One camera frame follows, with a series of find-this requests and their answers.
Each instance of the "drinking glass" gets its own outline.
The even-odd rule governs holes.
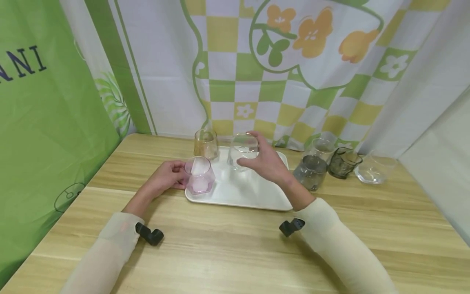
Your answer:
[[[331,158],[328,173],[338,179],[345,179],[361,162],[362,158],[353,149],[338,148]]]
[[[329,163],[333,152],[335,151],[335,144],[327,139],[317,138],[313,139],[310,145],[305,149],[302,158],[307,155],[313,155],[321,158]]]
[[[215,182],[215,174],[211,162],[202,156],[195,156],[188,160],[184,166],[187,178],[186,189],[193,195],[208,193]]]
[[[211,129],[200,129],[194,134],[194,156],[215,159],[219,156],[217,134]]]
[[[293,172],[294,177],[304,187],[317,191],[326,176],[328,164],[316,155],[306,155]]]
[[[364,161],[356,166],[354,173],[356,177],[366,184],[382,184],[390,172],[395,168],[398,161],[383,152],[372,150]]]
[[[248,133],[236,134],[230,144],[228,150],[227,163],[231,165],[234,170],[242,172],[247,170],[246,167],[238,165],[236,162],[239,158],[253,159],[258,156],[258,139]]]

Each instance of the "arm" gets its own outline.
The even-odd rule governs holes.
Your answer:
[[[144,223],[142,217],[155,197],[170,187],[184,189],[184,185],[179,182],[183,178],[184,162],[164,162],[123,211],[113,214],[60,293],[110,293],[139,239],[135,225],[138,222]]]
[[[300,230],[305,241],[318,253],[354,294],[398,293],[385,268],[365,244],[340,220],[334,209],[316,198],[288,171],[282,160],[258,132],[259,155],[239,159],[238,164],[255,170],[276,183],[305,221]]]

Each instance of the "white tray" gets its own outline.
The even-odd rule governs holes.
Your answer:
[[[251,169],[237,172],[227,164],[228,149],[229,147],[220,146],[219,157],[211,161],[215,174],[215,183],[211,192],[192,195],[186,189],[185,194],[189,201],[281,211],[292,209],[292,205],[278,185],[263,179]],[[288,166],[286,156],[277,153]]]

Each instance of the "orange flower print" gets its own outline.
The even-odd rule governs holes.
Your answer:
[[[304,20],[298,28],[298,38],[292,48],[302,49],[302,56],[305,58],[317,57],[325,49],[326,37],[333,31],[332,22],[330,7],[323,9],[315,21],[311,18]]]
[[[290,21],[294,19],[296,12],[292,8],[283,11],[277,5],[271,5],[267,9],[267,25],[279,28],[282,32],[290,32]]]
[[[378,30],[372,30],[368,33],[363,31],[353,31],[339,45],[339,53],[343,56],[343,61],[349,61],[356,64],[366,56],[370,43],[379,35]]]

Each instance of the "beige sleeve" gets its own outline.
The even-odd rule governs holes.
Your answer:
[[[397,294],[375,255],[340,220],[335,210],[317,198],[296,217],[305,221],[302,237],[354,294]]]
[[[143,219],[135,215],[121,212],[113,214],[60,293],[110,293],[139,239],[135,232],[138,222],[144,223]]]

